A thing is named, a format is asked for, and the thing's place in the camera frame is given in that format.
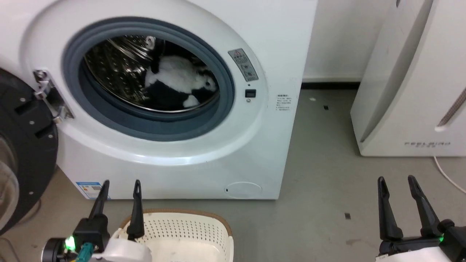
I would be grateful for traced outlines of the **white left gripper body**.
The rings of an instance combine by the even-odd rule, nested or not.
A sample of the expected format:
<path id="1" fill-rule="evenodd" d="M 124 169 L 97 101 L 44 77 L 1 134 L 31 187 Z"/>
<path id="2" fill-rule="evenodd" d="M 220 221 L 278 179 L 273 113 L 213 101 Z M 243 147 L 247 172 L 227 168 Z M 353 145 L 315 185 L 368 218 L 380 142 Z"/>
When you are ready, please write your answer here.
<path id="1" fill-rule="evenodd" d="M 151 262 L 151 250 L 138 242 L 118 237 L 119 231 L 110 238 L 105 250 L 93 252 L 90 244 L 76 251 L 75 240 L 68 238 L 51 238 L 42 249 L 44 262 Z"/>

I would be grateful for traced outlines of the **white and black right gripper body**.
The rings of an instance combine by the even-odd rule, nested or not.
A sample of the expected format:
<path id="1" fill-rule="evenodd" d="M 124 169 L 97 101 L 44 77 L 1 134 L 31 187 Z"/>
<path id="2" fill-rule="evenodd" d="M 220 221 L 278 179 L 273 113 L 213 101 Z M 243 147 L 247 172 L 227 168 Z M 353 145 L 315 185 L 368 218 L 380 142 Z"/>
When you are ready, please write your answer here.
<path id="1" fill-rule="evenodd" d="M 393 244 L 390 251 L 381 252 L 377 262 L 464 262 L 465 226 L 457 227 L 450 219 L 440 222 L 443 235 L 428 242 Z"/>

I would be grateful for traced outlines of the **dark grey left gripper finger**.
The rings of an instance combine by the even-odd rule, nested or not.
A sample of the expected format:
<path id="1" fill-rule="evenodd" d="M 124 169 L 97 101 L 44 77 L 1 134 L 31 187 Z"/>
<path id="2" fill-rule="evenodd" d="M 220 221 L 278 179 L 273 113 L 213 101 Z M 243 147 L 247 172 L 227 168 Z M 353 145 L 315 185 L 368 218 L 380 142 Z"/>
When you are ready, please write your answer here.
<path id="1" fill-rule="evenodd" d="M 77 252 L 80 252 L 85 244 L 90 244 L 93 252 L 103 252 L 110 240 L 108 218 L 103 213 L 109 186 L 110 181 L 105 180 L 89 216 L 81 219 L 74 230 L 75 250 Z"/>
<path id="2" fill-rule="evenodd" d="M 140 180 L 135 181 L 133 191 L 133 212 L 130 217 L 130 224 L 127 227 L 127 239 L 135 241 L 145 235 L 142 207 L 142 189 Z"/>

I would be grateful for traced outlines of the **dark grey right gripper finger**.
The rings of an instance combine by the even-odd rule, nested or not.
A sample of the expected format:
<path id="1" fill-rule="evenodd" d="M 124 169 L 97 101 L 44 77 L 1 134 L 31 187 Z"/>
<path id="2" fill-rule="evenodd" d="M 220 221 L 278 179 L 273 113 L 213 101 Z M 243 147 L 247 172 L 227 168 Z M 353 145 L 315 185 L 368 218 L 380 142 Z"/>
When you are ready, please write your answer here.
<path id="1" fill-rule="evenodd" d="M 418 184 L 417 179 L 413 175 L 409 175 L 408 183 L 411 196 L 416 201 L 421 221 L 421 236 L 429 238 L 441 237 L 442 233 L 438 230 L 438 224 L 440 223 L 438 216 L 434 212 L 430 202 Z"/>
<path id="2" fill-rule="evenodd" d="M 397 226 L 391 204 L 389 201 L 390 193 L 384 177 L 377 180 L 378 186 L 378 217 L 379 217 L 379 235 L 383 241 L 397 241 L 403 238 L 401 228 Z"/>

